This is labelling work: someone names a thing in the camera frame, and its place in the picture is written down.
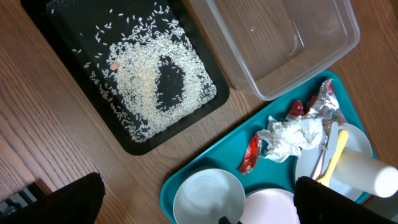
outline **bowl rim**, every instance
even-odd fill
[[[221,171],[221,172],[224,173],[224,174],[227,174],[227,175],[232,176],[233,178],[235,178],[235,179],[238,181],[239,186],[241,187],[241,190],[243,191],[243,194],[242,194],[242,196],[243,196],[243,209],[242,209],[242,212],[241,212],[241,215],[240,215],[240,217],[242,217],[244,208],[245,208],[245,206],[246,206],[246,193],[245,193],[244,188],[243,188],[243,185],[242,185],[242,183],[239,181],[239,179],[238,179],[235,175],[233,175],[232,173],[230,173],[230,172],[228,172],[228,171],[226,171],[226,170],[223,170],[223,169],[218,169],[218,168],[205,168],[205,169],[199,170],[199,171],[197,171],[197,172],[195,172],[195,173],[189,175],[189,176],[182,182],[182,184],[178,187],[178,190],[177,190],[177,192],[175,193],[174,199],[173,199],[173,217],[174,217],[174,220],[175,220],[175,222],[176,222],[177,224],[178,224],[178,220],[177,220],[176,217],[175,217],[175,199],[177,198],[178,193],[181,191],[182,186],[187,182],[188,179],[192,178],[193,176],[198,175],[198,174],[201,173],[201,172],[209,171],[209,170],[218,170],[218,171]]]

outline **clear plastic container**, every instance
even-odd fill
[[[187,1],[233,87],[262,100],[301,85],[359,41],[349,0]]]

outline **crumpled tissue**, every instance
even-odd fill
[[[302,119],[297,116],[294,120],[279,122],[273,117],[268,117],[267,130],[258,131],[257,135],[267,141],[264,150],[266,159],[281,163],[289,156],[301,155],[301,150],[319,147],[325,136],[322,119]]]

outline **white container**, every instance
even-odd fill
[[[398,170],[377,159],[344,149],[333,176],[342,183],[379,197],[393,196],[398,190]]]
[[[273,100],[349,52],[349,0],[188,0],[233,87]]]

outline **foil wrapper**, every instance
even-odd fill
[[[340,110],[331,81],[326,80],[322,83],[317,99],[303,118],[322,118],[324,125],[334,121],[339,124],[347,123]]]
[[[347,123],[343,113],[340,110],[340,106],[338,104],[335,90],[333,89],[333,85],[331,83],[333,79],[326,80],[322,83],[319,94],[311,97],[311,102],[309,109],[306,111],[305,115],[302,119],[308,118],[321,118],[323,123],[323,129],[325,130],[326,136],[323,141],[323,145],[326,145],[328,141],[328,136],[330,135],[331,124],[333,122],[337,122],[338,124]],[[293,107],[297,107],[300,105],[301,101],[297,100]],[[295,119],[295,114],[288,114],[286,116],[286,120],[290,121]]]

